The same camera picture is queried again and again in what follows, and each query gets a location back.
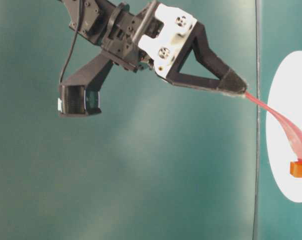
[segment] small orange block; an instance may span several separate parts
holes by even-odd
[[[291,175],[296,178],[302,178],[302,159],[291,162]]]

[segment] black bracket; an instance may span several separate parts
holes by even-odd
[[[196,60],[218,79],[180,73],[191,51]],[[183,49],[169,71],[166,81],[180,87],[219,91],[232,95],[242,95],[247,84],[228,65],[226,65],[209,47],[205,27],[197,22]]]

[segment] teal backdrop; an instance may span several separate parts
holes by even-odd
[[[302,0],[259,0],[259,4],[261,99],[267,102],[273,77],[282,60],[291,52],[302,50]],[[255,237],[258,240],[302,240],[302,204],[285,198],[275,183],[268,160],[265,120],[266,113],[261,111]]]
[[[147,4],[127,2],[133,13]],[[204,23],[211,48],[257,92],[255,0],[163,3]],[[277,30],[280,20],[270,9],[265,14],[272,21],[266,29]],[[69,20],[56,0],[0,0],[0,240],[252,239],[256,106],[114,67],[101,91],[101,115],[59,118]],[[262,66],[264,99],[288,49],[265,50],[264,64],[271,64]],[[99,51],[79,37],[66,76]],[[209,75],[193,56],[183,71]],[[276,188],[264,148],[260,239],[292,239],[279,235],[276,214],[284,219],[286,207],[302,214],[302,206]]]

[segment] screw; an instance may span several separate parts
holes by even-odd
[[[175,23],[180,27],[184,27],[186,25],[186,17],[185,16],[177,17]]]
[[[168,50],[166,47],[162,47],[159,50],[159,56],[160,56],[160,58],[167,59],[169,55],[170,55],[170,50]]]

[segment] black cable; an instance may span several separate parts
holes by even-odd
[[[79,6],[78,6],[78,15],[77,15],[75,34],[74,34],[74,37],[73,37],[73,42],[72,42],[72,45],[71,45],[71,49],[69,51],[69,55],[67,56],[65,64],[64,64],[64,66],[62,68],[62,71],[60,73],[59,83],[61,83],[63,81],[63,76],[64,76],[64,73],[65,73],[66,67],[69,64],[69,61],[70,61],[72,53],[73,53],[74,45],[75,45],[76,38],[77,38],[77,33],[79,32],[80,27],[81,27],[81,13],[82,13],[83,4],[82,4],[82,0],[78,0],[78,1],[79,1]]]

